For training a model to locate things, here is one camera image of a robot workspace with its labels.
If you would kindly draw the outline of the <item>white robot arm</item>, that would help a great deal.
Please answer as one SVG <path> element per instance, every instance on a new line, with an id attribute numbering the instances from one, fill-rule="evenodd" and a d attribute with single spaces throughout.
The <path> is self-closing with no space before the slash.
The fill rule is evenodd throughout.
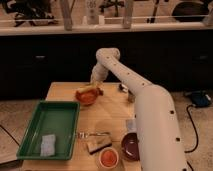
<path id="1" fill-rule="evenodd" d="M 100 48 L 91 82 L 103 82 L 111 71 L 135 96 L 134 113 L 143 171 L 188 171 L 173 99 L 156 85 L 123 65 L 117 48 Z"/>

